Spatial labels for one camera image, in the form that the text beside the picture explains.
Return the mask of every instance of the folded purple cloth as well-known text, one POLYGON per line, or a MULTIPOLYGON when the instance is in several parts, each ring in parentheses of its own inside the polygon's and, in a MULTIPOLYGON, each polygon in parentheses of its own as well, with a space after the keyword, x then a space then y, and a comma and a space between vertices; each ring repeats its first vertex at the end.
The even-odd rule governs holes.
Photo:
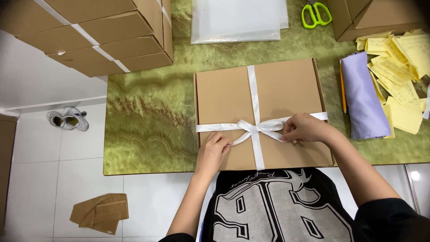
POLYGON ((381 138, 391 135, 390 124, 376 96, 367 69, 367 52, 353 53, 342 59, 351 139, 381 138))

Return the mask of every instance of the hand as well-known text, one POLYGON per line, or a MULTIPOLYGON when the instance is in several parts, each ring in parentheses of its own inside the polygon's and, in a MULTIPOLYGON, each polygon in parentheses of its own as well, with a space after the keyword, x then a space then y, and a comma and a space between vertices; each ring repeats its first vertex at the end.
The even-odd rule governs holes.
POLYGON ((328 123, 317 119, 307 113, 297 113, 292 116, 284 125, 284 135, 282 141, 292 141, 293 143, 304 143, 304 141, 323 143, 341 134, 337 129, 328 123))
POLYGON ((196 170, 194 174, 213 178, 219 169, 225 155, 230 150, 230 142, 227 137, 222 136, 221 132, 212 132, 206 141, 200 146, 197 156, 196 170))

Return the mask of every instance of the scissors handle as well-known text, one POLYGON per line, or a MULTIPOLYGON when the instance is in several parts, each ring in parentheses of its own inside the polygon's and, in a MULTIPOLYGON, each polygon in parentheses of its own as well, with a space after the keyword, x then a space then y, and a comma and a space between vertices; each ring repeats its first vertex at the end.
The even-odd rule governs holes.
POLYGON ((326 26, 327 24, 329 24, 332 21, 332 15, 330 14, 329 10, 327 9, 327 7, 324 4, 319 3, 319 2, 315 2, 313 4, 313 6, 311 6, 309 4, 307 4, 306 6, 304 6, 303 10, 301 11, 301 21, 303 23, 303 27, 305 27, 305 28, 315 28, 316 25, 326 26), (327 16, 329 18, 329 20, 327 22, 324 22, 321 19, 321 15, 319 14, 318 7, 322 8, 325 11, 325 13, 327 14, 327 16), (312 19, 313 25, 308 25, 304 21, 304 11, 305 10, 309 11, 310 18, 312 19))

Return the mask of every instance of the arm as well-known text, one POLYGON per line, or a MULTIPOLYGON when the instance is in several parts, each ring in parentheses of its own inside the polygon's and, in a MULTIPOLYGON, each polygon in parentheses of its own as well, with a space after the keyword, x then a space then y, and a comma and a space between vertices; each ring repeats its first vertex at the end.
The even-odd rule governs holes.
POLYGON ((282 140, 320 141, 336 158, 357 206, 385 198, 400 198, 391 185, 364 159, 348 139, 331 125, 309 114, 295 114, 284 125, 282 140))
POLYGON ((228 144, 232 144, 228 138, 223 137, 220 132, 216 132, 211 133, 201 145, 196 170, 166 236, 186 233, 196 238, 206 191, 230 149, 229 146, 226 146, 228 144))

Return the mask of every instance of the white tile floor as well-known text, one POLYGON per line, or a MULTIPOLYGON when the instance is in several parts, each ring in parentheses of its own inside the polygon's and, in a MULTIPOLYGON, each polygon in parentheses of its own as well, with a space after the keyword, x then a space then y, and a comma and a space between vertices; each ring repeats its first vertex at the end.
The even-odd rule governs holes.
MULTIPOLYGON (((51 127, 46 112, 21 116, 2 242, 152 242, 165 235, 192 173, 103 176, 105 108, 79 108, 88 113, 86 132, 51 127), (79 228, 69 221, 74 204, 110 192, 126 193, 129 203, 130 218, 119 223, 116 235, 79 228)), ((403 166, 376 169, 412 205, 403 166)), ((410 165, 410 169, 421 212, 430 217, 430 164, 410 165)), ((342 204, 354 217, 357 206, 339 169, 321 171, 334 181, 342 204)), ((202 215, 215 181, 216 177, 206 193, 202 215)))

